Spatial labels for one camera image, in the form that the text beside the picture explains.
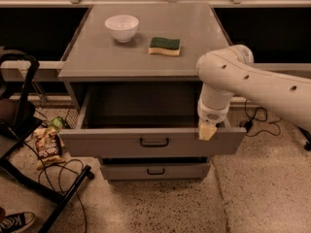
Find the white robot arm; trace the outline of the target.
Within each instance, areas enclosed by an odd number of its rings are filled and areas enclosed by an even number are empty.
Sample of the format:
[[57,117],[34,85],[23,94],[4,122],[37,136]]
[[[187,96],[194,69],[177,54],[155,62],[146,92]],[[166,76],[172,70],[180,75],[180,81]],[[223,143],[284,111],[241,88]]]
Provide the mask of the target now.
[[233,95],[240,95],[311,132],[311,80],[254,68],[250,49],[235,45],[203,54],[197,61],[202,89],[197,104],[201,121],[225,120]]

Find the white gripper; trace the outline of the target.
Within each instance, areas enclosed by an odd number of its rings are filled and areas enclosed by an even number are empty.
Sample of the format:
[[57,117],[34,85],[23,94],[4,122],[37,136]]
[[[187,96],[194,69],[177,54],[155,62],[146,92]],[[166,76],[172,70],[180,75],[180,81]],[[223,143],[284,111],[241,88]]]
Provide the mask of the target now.
[[215,124],[225,120],[229,110],[229,104],[226,104],[223,109],[211,109],[203,104],[201,100],[197,103],[197,113],[201,121],[198,123],[199,139],[209,141],[217,132]]

